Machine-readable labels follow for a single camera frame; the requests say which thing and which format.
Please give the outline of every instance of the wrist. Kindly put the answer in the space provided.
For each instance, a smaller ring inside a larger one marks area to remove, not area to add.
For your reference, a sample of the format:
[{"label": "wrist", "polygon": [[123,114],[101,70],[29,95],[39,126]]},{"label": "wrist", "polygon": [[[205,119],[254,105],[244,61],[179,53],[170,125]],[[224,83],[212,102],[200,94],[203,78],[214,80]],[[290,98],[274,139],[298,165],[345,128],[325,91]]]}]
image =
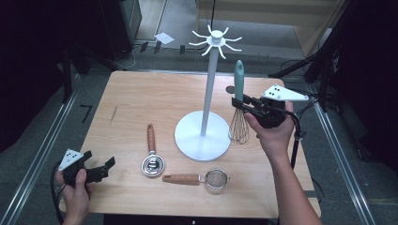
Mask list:
[{"label": "wrist", "polygon": [[71,214],[67,214],[65,217],[63,225],[82,225],[84,223],[85,217],[83,216],[74,216]]},{"label": "wrist", "polygon": [[268,157],[268,160],[272,167],[284,167],[284,166],[290,167],[290,160],[287,154],[286,155],[283,154],[280,156],[271,156]]}]

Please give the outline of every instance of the white paper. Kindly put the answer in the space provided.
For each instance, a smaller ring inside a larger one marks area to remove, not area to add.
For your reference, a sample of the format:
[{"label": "white paper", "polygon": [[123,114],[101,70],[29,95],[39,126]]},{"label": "white paper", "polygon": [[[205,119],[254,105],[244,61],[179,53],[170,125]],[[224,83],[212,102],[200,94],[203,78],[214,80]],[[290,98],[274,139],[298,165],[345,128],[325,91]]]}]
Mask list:
[{"label": "white paper", "polygon": [[162,44],[168,44],[172,42],[174,39],[164,33],[158,34],[155,36],[155,38],[160,41]]}]

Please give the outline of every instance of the white stand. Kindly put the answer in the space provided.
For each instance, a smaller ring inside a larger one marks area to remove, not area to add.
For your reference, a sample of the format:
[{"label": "white stand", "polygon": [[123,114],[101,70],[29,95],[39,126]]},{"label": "white stand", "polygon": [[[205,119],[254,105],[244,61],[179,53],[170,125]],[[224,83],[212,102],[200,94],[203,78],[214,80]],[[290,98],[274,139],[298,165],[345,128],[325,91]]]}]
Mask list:
[{"label": "white stand", "polygon": [[190,159],[195,161],[212,161],[226,152],[230,140],[229,126],[222,117],[210,112],[208,115],[207,132],[201,135],[201,119],[203,111],[185,115],[176,125],[176,144]]},{"label": "white stand", "polygon": [[196,161],[215,160],[222,156],[229,147],[229,126],[222,117],[214,112],[210,112],[210,103],[219,53],[225,58],[222,54],[221,46],[225,45],[234,51],[239,51],[225,44],[225,41],[229,39],[224,39],[222,36],[227,32],[228,28],[224,33],[217,30],[211,31],[209,26],[208,30],[211,34],[210,37],[199,36],[193,32],[200,38],[206,38],[207,41],[199,44],[190,43],[191,45],[201,45],[204,43],[209,45],[205,53],[202,54],[205,55],[210,52],[204,110],[200,112],[191,112],[185,115],[176,125],[175,132],[176,145],[179,150],[188,158]]}]

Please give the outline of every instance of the handheld controller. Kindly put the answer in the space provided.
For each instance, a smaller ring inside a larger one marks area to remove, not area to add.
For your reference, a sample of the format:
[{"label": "handheld controller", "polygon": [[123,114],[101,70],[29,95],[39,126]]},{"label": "handheld controller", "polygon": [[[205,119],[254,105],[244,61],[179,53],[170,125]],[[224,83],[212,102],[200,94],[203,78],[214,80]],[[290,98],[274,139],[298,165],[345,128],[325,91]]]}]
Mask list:
[{"label": "handheld controller", "polygon": [[263,128],[277,128],[287,113],[284,109],[287,100],[305,101],[308,97],[274,84],[260,98],[243,95],[241,101],[232,97],[232,106],[254,115]]},{"label": "handheld controller", "polygon": [[86,183],[98,183],[102,181],[102,178],[108,177],[108,171],[115,165],[115,157],[111,157],[103,166],[86,169],[84,163],[91,157],[91,151],[82,154],[68,149],[58,169],[59,171],[63,171],[64,180],[67,185],[75,187],[76,175],[80,169],[85,169],[87,172]]}]

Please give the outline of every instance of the mesh strainer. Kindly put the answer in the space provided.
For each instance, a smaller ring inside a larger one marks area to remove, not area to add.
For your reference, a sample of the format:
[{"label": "mesh strainer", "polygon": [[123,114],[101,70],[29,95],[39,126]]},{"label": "mesh strainer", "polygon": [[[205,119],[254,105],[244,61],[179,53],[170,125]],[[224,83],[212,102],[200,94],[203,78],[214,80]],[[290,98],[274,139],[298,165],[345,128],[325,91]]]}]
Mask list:
[{"label": "mesh strainer", "polygon": [[229,179],[230,178],[221,169],[212,169],[207,172],[205,180],[202,180],[201,175],[196,173],[180,173],[163,176],[164,182],[181,185],[199,185],[200,183],[206,183],[213,189],[223,188]]}]

